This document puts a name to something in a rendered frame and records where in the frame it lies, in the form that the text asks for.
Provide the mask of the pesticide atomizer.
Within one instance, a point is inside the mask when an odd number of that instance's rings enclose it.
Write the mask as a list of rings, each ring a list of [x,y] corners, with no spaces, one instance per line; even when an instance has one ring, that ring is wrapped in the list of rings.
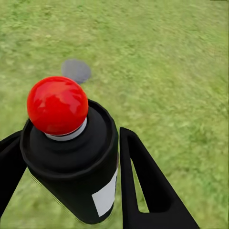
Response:
[[[119,134],[109,112],[81,87],[90,67],[68,59],[62,72],[30,90],[21,154],[42,185],[79,220],[95,225],[114,207]]]

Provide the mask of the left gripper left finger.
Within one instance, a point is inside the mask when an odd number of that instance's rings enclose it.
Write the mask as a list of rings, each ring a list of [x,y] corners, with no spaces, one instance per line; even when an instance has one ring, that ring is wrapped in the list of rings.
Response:
[[[21,130],[0,141],[0,217],[27,168],[20,143]]]

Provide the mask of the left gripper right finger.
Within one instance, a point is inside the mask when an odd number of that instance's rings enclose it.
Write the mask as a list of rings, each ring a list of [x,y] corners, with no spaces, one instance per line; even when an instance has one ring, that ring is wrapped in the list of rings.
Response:
[[[123,229],[200,229],[138,135],[120,127]],[[138,210],[133,161],[149,213]]]

